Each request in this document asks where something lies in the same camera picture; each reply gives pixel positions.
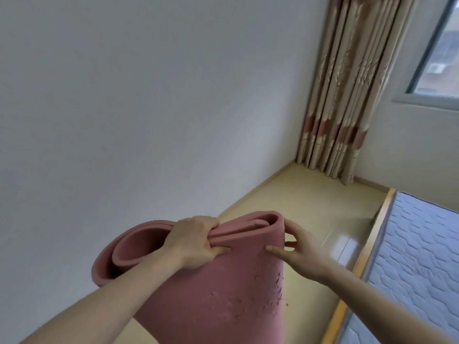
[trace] white wall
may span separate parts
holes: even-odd
[[[327,0],[2,0],[0,333],[95,289],[127,228],[293,160]]]
[[[420,0],[356,175],[459,210],[459,112],[398,102],[447,1]]]

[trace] curtain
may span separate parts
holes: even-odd
[[[417,0],[332,0],[296,162],[353,182]]]

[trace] person's left hand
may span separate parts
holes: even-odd
[[[207,235],[219,225],[215,217],[194,216],[178,221],[166,238],[163,247],[165,253],[171,253],[179,259],[181,268],[198,268],[217,257],[231,251],[224,246],[210,247]]]

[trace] baseboard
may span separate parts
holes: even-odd
[[[389,187],[380,185],[379,183],[376,183],[376,182],[373,182],[373,181],[370,181],[370,180],[367,180],[367,179],[364,179],[364,178],[358,177],[358,176],[354,176],[354,181],[357,182],[357,183],[361,183],[362,185],[367,185],[369,187],[372,187],[372,188],[377,189],[378,191],[381,191],[381,192],[384,192],[384,193],[389,192],[389,189],[390,189]]]
[[[266,185],[269,181],[271,181],[272,179],[274,179],[275,177],[278,177],[278,175],[280,175],[280,173],[284,172],[285,169],[287,169],[288,167],[290,167],[293,163],[295,163],[295,161],[291,161],[289,162],[288,164],[286,164],[285,166],[283,166],[282,168],[280,168],[278,171],[276,171],[275,173],[273,173],[270,177],[268,177],[266,180],[264,180],[261,184],[259,184],[258,186],[256,186],[253,190],[251,190],[249,193],[247,193],[246,195],[244,195],[241,199],[239,199],[237,202],[235,202],[234,204],[232,204],[229,208],[227,208],[226,210],[224,210],[221,214],[218,215],[218,218],[221,218],[222,216],[226,215],[229,211],[231,211],[232,209],[234,209],[236,206],[238,206],[241,202],[243,202],[247,197],[249,197],[250,195],[252,195],[254,192],[256,192],[261,186],[264,186]]]

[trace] person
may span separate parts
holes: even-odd
[[[215,217],[196,216],[178,221],[163,247],[110,284],[86,296],[44,324],[23,344],[109,344],[150,295],[182,268],[198,268],[227,247],[210,247],[208,233],[219,224]],[[296,241],[286,251],[266,251],[288,263],[297,273],[335,292],[381,343],[452,343],[441,332],[386,299],[320,250],[313,235],[285,219],[285,231]]]

